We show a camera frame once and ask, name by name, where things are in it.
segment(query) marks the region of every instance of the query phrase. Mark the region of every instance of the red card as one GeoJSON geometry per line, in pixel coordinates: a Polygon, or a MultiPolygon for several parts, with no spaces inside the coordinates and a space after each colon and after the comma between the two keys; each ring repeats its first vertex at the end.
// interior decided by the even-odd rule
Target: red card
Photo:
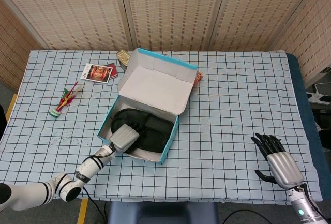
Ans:
{"type": "Polygon", "coordinates": [[[112,72],[110,73],[109,75],[109,79],[111,78],[116,78],[117,77],[117,71],[116,71],[116,66],[114,63],[111,63],[111,64],[108,64],[108,65],[105,65],[106,67],[110,67],[110,68],[113,68],[112,69],[112,72]]]}

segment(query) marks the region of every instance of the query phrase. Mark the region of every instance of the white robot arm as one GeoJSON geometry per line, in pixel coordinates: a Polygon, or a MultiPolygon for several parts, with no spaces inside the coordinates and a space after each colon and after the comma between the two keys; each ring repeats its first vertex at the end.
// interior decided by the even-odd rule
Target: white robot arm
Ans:
{"type": "Polygon", "coordinates": [[[76,181],[61,173],[44,183],[24,186],[0,183],[0,212],[6,207],[26,210],[41,206],[52,201],[55,194],[65,202],[72,201],[84,185],[115,157],[115,152],[124,152],[138,137],[134,129],[124,124],[110,137],[109,146],[103,146],[77,167],[76,181]]]}
{"type": "Polygon", "coordinates": [[[258,146],[265,160],[268,161],[273,176],[266,176],[255,170],[257,176],[266,182],[278,184],[287,190],[289,200],[302,223],[328,224],[316,203],[309,195],[304,176],[291,154],[285,151],[280,140],[275,136],[255,134],[251,137],[258,146]]]}

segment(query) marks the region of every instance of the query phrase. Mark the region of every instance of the blue grid pattern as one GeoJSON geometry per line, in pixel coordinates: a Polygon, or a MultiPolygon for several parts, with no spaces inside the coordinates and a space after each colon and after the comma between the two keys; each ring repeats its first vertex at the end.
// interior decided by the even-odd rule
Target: blue grid pattern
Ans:
{"type": "MultiPolygon", "coordinates": [[[[0,143],[0,180],[24,185],[58,173],[74,177],[78,164],[103,144],[96,136],[117,97],[124,72],[108,51],[32,51],[11,119],[0,143]],[[86,63],[115,63],[108,84],[80,80],[86,63]],[[64,87],[83,93],[54,120],[64,87]]],[[[283,52],[163,52],[196,64],[203,80],[193,89],[163,165],[117,155],[86,185],[94,199],[232,201],[284,204],[267,162],[250,137],[275,134],[322,200],[309,143],[298,113],[283,52]]]]}

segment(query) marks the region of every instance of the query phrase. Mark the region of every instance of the woven partition panel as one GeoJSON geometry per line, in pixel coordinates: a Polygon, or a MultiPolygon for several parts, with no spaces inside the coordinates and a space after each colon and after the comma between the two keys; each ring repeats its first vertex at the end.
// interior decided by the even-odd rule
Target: woven partition panel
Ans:
{"type": "Polygon", "coordinates": [[[0,0],[0,81],[17,91],[31,49],[41,46],[0,0]]]}
{"type": "Polygon", "coordinates": [[[272,49],[298,57],[305,82],[331,64],[331,0],[307,0],[272,49]]]}
{"type": "Polygon", "coordinates": [[[117,0],[13,0],[52,49],[128,49],[117,0]]]}
{"type": "Polygon", "coordinates": [[[224,0],[210,43],[217,51],[264,51],[300,0],[224,0]]]}
{"type": "Polygon", "coordinates": [[[139,47],[205,50],[211,15],[220,0],[129,0],[139,47]]]}

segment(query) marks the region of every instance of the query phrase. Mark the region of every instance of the yellow tape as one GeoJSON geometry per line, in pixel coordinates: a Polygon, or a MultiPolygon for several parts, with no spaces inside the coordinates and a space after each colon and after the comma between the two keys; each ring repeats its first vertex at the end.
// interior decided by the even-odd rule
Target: yellow tape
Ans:
{"type": "Polygon", "coordinates": [[[77,224],[84,224],[85,214],[87,210],[87,203],[88,203],[87,199],[82,199],[81,207],[79,209],[77,224]]]}
{"type": "Polygon", "coordinates": [[[9,108],[7,110],[7,113],[6,113],[7,122],[9,121],[9,118],[10,118],[10,115],[11,115],[11,112],[12,112],[12,109],[13,109],[14,104],[16,102],[16,98],[17,98],[17,95],[14,94],[13,97],[12,97],[12,99],[11,99],[11,102],[10,102],[9,108]]]}

